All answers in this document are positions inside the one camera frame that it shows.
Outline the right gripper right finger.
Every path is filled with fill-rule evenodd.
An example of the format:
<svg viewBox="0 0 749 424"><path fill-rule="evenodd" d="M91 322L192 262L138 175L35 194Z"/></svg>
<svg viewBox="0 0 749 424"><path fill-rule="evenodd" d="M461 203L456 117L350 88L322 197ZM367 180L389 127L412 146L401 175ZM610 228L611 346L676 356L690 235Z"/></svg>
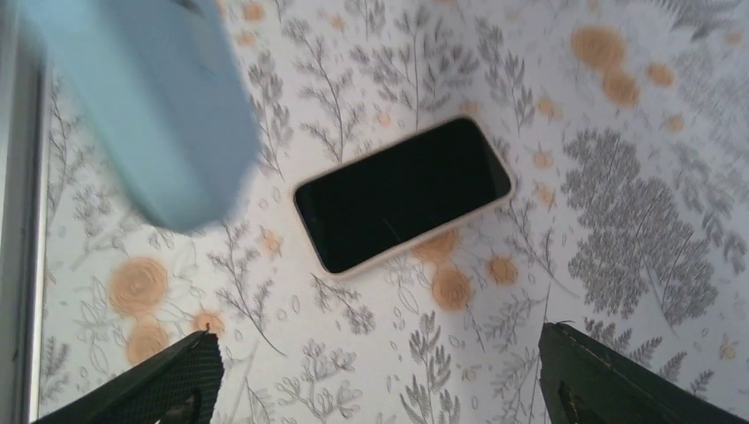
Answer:
<svg viewBox="0 0 749 424"><path fill-rule="evenodd" d="M552 424L744 423L563 322L543 325L540 386Z"/></svg>

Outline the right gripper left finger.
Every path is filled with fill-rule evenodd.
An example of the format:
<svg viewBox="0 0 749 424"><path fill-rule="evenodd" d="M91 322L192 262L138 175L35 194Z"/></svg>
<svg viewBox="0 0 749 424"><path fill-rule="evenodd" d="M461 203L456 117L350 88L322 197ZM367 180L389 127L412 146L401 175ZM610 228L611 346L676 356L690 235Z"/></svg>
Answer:
<svg viewBox="0 0 749 424"><path fill-rule="evenodd" d="M209 423L224 374L217 335L196 331L39 423Z"/></svg>

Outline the light blue phone case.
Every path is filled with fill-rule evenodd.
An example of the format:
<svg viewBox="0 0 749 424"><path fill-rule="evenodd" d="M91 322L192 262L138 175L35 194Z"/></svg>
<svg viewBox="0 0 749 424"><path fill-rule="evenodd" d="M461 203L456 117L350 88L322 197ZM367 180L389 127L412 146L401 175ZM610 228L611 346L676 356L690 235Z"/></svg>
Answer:
<svg viewBox="0 0 749 424"><path fill-rule="evenodd" d="M133 206L188 232L235 209L261 141L214 1L23 1Z"/></svg>

